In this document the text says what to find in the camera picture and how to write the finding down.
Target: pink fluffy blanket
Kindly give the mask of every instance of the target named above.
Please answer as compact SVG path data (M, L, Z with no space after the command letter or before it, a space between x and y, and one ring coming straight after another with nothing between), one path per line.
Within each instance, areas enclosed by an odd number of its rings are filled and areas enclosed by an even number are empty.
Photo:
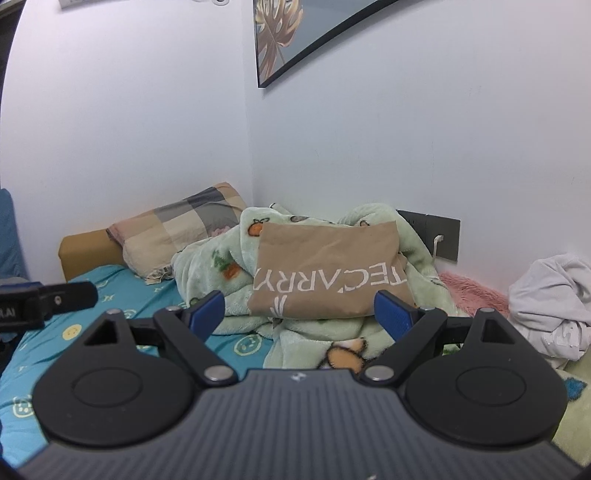
M505 318L509 315L509 301L501 292L451 272L443 272L439 278L449 289L458 308L468 315L474 316L482 307L497 309Z

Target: wall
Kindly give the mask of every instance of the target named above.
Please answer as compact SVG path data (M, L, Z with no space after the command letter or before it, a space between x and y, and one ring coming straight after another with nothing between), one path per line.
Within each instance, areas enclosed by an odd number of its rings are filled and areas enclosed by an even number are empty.
M32 278L65 235L227 180L252 200L235 0L27 0L0 115L0 176Z
M459 218L439 267L502 290L536 258L591 257L587 0L400 0L265 90L242 14L257 203Z

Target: metal bolt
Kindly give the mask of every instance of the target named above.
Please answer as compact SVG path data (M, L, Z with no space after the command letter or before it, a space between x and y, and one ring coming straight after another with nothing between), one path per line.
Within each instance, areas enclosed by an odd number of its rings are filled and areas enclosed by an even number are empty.
M386 365L374 365L365 371L365 376L374 382L383 382L394 376L394 370Z
M214 365L205 369L205 376L212 382L223 382L228 380L234 374L234 370L226 365Z

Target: teal bed sheet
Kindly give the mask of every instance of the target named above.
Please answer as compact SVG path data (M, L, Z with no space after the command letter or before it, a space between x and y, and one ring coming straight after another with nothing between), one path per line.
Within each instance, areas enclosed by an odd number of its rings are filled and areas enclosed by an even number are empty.
M4 459L12 466L20 466L46 445L31 405L33 386L101 313L118 308L127 318L142 318L169 305L185 307L174 280L146 285L131 270L118 265L99 267L76 280L89 280L95 284L99 292L96 306L57 315L43 330L27 332L0 378L0 443ZM242 378L247 369L262 368L272 342L252 333L211 336L206 345ZM155 347L139 346L138 349L157 354Z

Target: plaid pillow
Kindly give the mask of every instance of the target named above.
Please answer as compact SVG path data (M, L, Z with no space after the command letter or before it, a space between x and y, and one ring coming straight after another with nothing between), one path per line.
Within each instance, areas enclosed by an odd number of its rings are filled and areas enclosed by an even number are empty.
M244 200L229 183L219 183L180 202L111 225L107 232L123 248L129 268L158 283L172 278L173 255L187 245L238 224Z

